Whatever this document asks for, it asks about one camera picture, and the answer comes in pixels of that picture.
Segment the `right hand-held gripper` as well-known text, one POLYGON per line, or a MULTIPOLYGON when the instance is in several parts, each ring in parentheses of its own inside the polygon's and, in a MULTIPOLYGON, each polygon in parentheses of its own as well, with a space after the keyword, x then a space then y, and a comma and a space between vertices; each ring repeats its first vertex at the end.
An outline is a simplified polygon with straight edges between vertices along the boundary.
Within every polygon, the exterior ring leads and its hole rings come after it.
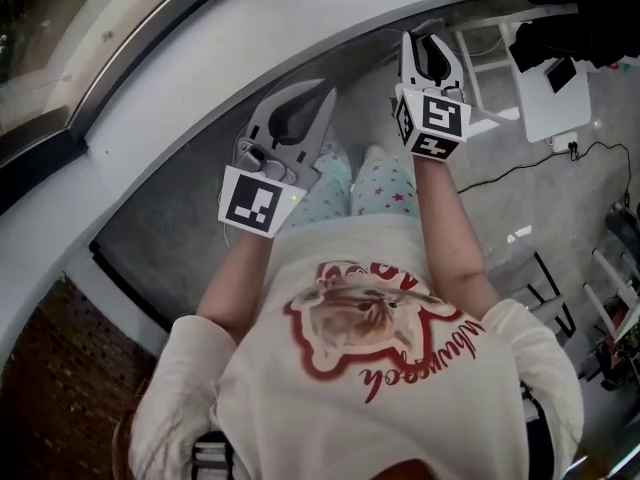
POLYGON ((456 101, 464 99, 464 72, 460 61, 438 36, 431 38, 448 65, 448 74, 440 78, 441 93, 425 89, 431 80, 421 71, 415 40, 409 32, 404 32, 400 55, 403 84, 396 86, 393 117, 407 152, 416 157, 447 161, 468 139, 471 106, 456 101))

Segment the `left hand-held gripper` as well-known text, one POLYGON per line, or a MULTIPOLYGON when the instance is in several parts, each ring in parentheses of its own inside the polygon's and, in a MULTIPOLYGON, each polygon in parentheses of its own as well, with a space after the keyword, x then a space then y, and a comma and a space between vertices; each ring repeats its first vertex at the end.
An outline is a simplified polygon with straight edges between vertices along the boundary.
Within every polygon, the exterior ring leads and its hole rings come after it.
POLYGON ((220 222, 272 238, 320 179, 318 156, 337 92, 324 79, 288 85, 263 99, 225 168, 220 222))

